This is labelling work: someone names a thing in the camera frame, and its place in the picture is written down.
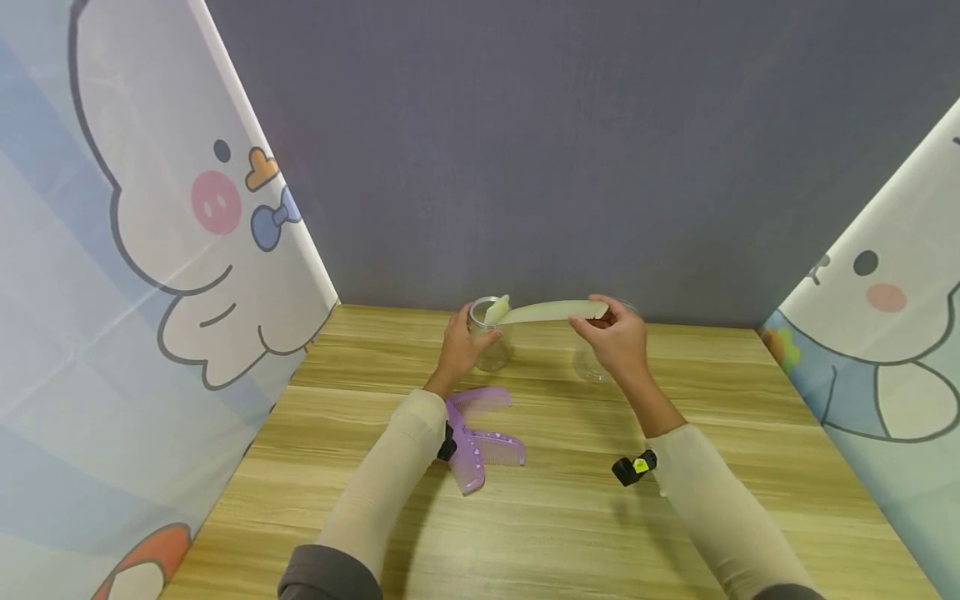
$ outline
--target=orange cartoon object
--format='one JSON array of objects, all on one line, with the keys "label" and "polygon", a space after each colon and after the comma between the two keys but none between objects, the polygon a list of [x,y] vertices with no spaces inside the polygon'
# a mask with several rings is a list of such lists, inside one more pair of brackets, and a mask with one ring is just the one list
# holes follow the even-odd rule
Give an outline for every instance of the orange cartoon object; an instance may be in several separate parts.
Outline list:
[{"label": "orange cartoon object", "polygon": [[120,561],[90,600],[156,600],[190,547],[185,523],[165,525]]}]

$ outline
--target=comb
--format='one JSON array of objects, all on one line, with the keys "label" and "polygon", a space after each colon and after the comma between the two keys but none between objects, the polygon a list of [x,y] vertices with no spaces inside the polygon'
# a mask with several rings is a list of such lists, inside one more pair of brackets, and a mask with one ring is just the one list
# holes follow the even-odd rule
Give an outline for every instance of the comb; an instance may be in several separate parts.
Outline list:
[{"label": "comb", "polygon": [[476,417],[495,411],[504,406],[514,405],[510,400],[510,392],[503,388],[480,388],[469,392],[461,392],[451,396],[447,403],[453,404],[464,420],[468,417]]},{"label": "comb", "polygon": [[526,464],[527,450],[517,438],[479,429],[471,429],[470,433],[473,434],[473,442],[483,456],[484,465],[522,467]]},{"label": "comb", "polygon": [[470,390],[446,401],[446,412],[456,450],[448,463],[453,478],[463,495],[469,495],[483,487],[487,475],[484,464],[523,465],[526,449],[523,443],[502,433],[470,429],[466,415],[479,415],[503,406],[512,406],[510,393],[503,388],[480,388]]}]

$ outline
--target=gray sleeve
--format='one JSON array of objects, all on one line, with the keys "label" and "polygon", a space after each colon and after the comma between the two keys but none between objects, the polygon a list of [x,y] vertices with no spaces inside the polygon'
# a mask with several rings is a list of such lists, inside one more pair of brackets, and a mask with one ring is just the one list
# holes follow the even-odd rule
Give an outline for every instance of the gray sleeve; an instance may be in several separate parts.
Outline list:
[{"label": "gray sleeve", "polygon": [[765,589],[754,600],[827,600],[816,591],[797,584],[780,584]]},{"label": "gray sleeve", "polygon": [[280,600],[383,600],[380,585],[363,563],[317,544],[294,548],[276,595]]}]

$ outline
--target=blue bow tie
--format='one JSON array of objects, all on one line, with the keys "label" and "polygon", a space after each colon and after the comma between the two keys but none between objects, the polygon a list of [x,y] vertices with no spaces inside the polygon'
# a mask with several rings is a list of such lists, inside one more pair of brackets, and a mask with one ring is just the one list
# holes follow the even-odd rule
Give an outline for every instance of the blue bow tie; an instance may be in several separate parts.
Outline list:
[{"label": "blue bow tie", "polygon": [[300,209],[294,202],[290,188],[284,185],[283,191],[280,192],[280,206],[270,208],[266,204],[261,204],[255,208],[250,218],[250,229],[259,249],[270,252],[280,242],[281,226],[284,223],[299,222]]}]

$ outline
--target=clear plastic cup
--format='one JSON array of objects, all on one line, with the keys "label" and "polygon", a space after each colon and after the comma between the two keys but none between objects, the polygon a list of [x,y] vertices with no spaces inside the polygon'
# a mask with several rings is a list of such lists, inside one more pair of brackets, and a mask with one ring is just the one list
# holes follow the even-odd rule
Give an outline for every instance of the clear plastic cup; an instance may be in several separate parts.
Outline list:
[{"label": "clear plastic cup", "polygon": [[480,371],[492,372],[503,369],[510,362],[514,355],[514,347],[510,344],[510,328],[500,328],[495,325],[484,325],[484,318],[487,316],[487,309],[494,302],[499,300],[498,296],[484,296],[473,301],[470,305],[469,321],[467,327],[475,337],[481,336],[488,331],[500,329],[500,339],[492,346],[484,350],[477,360],[477,369]]}]

